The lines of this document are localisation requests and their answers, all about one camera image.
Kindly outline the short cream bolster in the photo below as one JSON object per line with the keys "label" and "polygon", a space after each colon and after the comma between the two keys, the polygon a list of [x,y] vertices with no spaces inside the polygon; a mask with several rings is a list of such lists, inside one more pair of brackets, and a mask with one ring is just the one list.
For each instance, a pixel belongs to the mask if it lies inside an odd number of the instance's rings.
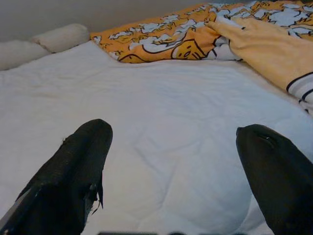
{"label": "short cream bolster", "polygon": [[90,38],[84,25],[73,23],[38,34],[30,40],[50,53],[58,53],[86,43]]}

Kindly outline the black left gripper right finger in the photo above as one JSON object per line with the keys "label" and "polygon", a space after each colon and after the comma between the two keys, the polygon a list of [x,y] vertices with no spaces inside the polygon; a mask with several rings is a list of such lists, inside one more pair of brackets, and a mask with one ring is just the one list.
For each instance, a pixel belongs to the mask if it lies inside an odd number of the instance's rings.
{"label": "black left gripper right finger", "polygon": [[313,162],[290,139],[260,124],[237,128],[236,147],[274,235],[313,235]]}

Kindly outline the white quilted mattress cover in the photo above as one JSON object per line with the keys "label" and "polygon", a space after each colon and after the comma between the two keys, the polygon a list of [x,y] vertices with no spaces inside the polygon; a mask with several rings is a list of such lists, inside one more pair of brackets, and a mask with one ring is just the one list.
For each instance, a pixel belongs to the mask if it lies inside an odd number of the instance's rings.
{"label": "white quilted mattress cover", "polygon": [[93,42],[0,71],[0,218],[63,140],[113,129],[104,205],[83,235],[274,235],[251,194],[238,127],[258,123],[313,160],[313,117],[236,61],[123,64]]}

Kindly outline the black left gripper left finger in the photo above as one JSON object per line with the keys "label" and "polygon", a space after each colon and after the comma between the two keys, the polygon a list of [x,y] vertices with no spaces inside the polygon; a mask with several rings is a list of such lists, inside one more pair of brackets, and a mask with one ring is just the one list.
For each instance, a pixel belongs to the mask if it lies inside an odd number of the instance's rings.
{"label": "black left gripper left finger", "polygon": [[68,136],[0,219],[0,235],[81,235],[93,204],[103,207],[112,127],[90,120]]}

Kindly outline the yellow orange cartoon egg blanket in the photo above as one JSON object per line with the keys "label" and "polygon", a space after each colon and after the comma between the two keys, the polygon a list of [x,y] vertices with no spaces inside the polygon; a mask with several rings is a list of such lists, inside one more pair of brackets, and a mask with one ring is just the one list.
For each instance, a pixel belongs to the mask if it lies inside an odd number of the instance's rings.
{"label": "yellow orange cartoon egg blanket", "polygon": [[313,0],[206,3],[90,38],[122,63],[242,61],[313,116]]}

